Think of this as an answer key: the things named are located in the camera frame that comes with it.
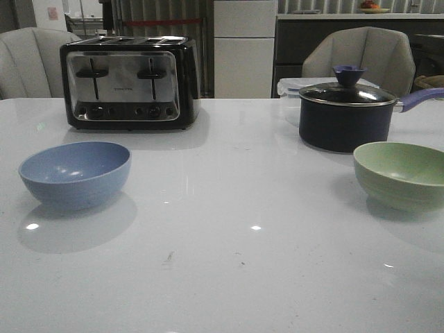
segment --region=fruit bowl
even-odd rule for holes
[[[384,14],[389,12],[390,8],[360,8],[360,11],[366,14]]]

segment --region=lid knob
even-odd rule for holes
[[[356,65],[337,65],[333,66],[334,74],[338,82],[343,87],[353,87],[361,78],[362,74],[367,71],[367,68],[360,68]]]

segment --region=four-slice toaster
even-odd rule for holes
[[[191,125],[200,94],[188,37],[95,37],[60,48],[69,124],[84,129]]]

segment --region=white cabinet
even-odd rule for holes
[[[271,96],[278,3],[214,2],[214,97]]]

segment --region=glass lid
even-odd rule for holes
[[[299,90],[299,95],[316,103],[355,107],[388,105],[397,101],[395,95],[384,89],[361,84],[344,87],[336,82],[304,87]]]

